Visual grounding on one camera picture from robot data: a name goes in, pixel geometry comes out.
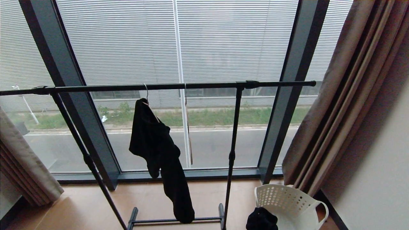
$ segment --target wooden floor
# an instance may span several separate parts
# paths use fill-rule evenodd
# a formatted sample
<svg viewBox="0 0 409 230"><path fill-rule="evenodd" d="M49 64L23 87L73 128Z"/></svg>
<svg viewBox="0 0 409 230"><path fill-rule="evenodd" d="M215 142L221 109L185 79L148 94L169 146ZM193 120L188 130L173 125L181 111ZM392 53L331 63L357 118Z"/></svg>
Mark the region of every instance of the wooden floor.
<svg viewBox="0 0 409 230"><path fill-rule="evenodd" d="M254 210L254 188L259 180L235 180L231 185L227 229L245 229L248 215ZM23 210L8 230L120 230L121 226L97 185L65 185L65 192L47 207ZM224 203L226 181L189 182L196 217L218 216L218 205ZM112 198L125 223L132 209L138 207L138 220L174 219L172 203L161 183L121 184ZM136 226L134 229L219 230L219 223L188 225L167 224ZM337 230L328 218L322 230Z"/></svg>

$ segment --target street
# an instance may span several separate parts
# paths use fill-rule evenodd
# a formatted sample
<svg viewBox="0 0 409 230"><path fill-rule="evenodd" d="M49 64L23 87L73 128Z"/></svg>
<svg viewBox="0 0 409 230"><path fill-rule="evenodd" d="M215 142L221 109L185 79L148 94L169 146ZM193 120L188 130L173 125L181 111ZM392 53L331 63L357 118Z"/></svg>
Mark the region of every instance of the street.
<svg viewBox="0 0 409 230"><path fill-rule="evenodd" d="M277 165L281 165L285 152L297 129L290 128L284 140ZM191 168L228 167L232 130L191 131ZM235 167L254 167L263 146L265 129L238 130ZM27 134L24 136L33 151L51 172L86 172L82 154L71 134ZM122 171L146 169L143 158L129 152L130 132L108 133L109 141ZM187 167L183 132L172 132L171 137L180 149L180 162Z"/></svg>

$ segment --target black metal clothes rack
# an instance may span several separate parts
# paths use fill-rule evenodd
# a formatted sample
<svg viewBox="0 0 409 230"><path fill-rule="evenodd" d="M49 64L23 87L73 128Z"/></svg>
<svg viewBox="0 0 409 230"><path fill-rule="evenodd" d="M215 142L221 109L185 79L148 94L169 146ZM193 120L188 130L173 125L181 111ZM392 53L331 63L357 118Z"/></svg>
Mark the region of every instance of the black metal clothes rack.
<svg viewBox="0 0 409 230"><path fill-rule="evenodd" d="M95 91L121 91L121 90L169 90L169 89L197 89L197 88L236 88L236 105L234 110L234 122L233 122L233 135L231 139L231 150L229 153L229 170L227 175L227 190L225 205L219 204L219 216L217 217L200 217L195 218L193 223L203 221L217 221L220 222L222 230L226 230L227 211L229 208L230 186L231 177L233 174L234 160L236 158L235 147L238 127L238 117L240 113L240 101L242 92L244 89L252 89L257 87L285 87L285 86L315 86L315 81L293 81L293 82L258 82L258 81L243 81L235 83L180 83L180 84L154 84L154 85L127 85L127 86L64 86L64 87L46 87L39 86L28 90L7 90L1 91L0 96L4 95L24 95L24 94L37 94L37 95L51 95L54 102L57 104L61 114L70 129L75 142L77 143L83 158L92 174L94 175L98 185L100 186L105 198L115 213L118 221L120 222L124 230L132 230L137 224L147 223L165 223L165 222L177 222L176 219L156 219L156 220L136 220L138 209L133 208L131 217L128 222L128 226L125 225L123 219L119 215L108 189L104 185L101 176L97 172L97 168L92 160L91 156L87 152L84 144L81 141L79 134L76 131L75 125L68 115L68 111L61 100L60 93L63 92L95 92Z"/></svg>

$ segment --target grass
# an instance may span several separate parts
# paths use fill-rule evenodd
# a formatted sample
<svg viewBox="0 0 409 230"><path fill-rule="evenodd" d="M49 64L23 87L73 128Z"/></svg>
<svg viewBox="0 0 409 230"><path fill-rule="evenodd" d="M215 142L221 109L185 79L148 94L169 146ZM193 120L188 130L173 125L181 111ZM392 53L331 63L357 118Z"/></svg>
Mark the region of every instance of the grass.
<svg viewBox="0 0 409 230"><path fill-rule="evenodd" d="M308 106L298 106L295 108L291 123L301 123L309 110ZM108 120L104 124L114 126L131 127L133 112L127 104L121 104L118 110L111 111L106 107L98 108L100 117L105 115ZM166 111L158 110L154 113L167 126L183 126L182 112L179 110ZM239 124L268 124L271 108L242 108L240 110ZM28 129L66 129L67 126L61 114L56 115L36 115L40 124L36 125L30 114L9 114L14 122L25 122ZM190 126L213 126L232 125L234 119L234 108L188 110Z"/></svg>

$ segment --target baseboard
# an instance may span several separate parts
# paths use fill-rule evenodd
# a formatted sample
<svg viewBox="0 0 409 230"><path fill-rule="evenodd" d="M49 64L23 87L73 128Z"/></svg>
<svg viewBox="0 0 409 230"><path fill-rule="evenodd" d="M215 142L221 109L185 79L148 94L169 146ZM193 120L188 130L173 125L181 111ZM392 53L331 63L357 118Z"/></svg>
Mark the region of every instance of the baseboard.
<svg viewBox="0 0 409 230"><path fill-rule="evenodd" d="M338 215L334 206L332 206L331 202L321 190L317 192L317 194L314 196L314 199L322 201L328 206L328 210L330 212L329 215L331 216L339 230L349 230L345 223L342 221L341 217Z"/></svg>
<svg viewBox="0 0 409 230"><path fill-rule="evenodd" d="M16 218L17 214L27 205L27 200L24 197L20 197L20 199L11 207L11 209L3 216L3 218L1 218L0 230L5 230Z"/></svg>

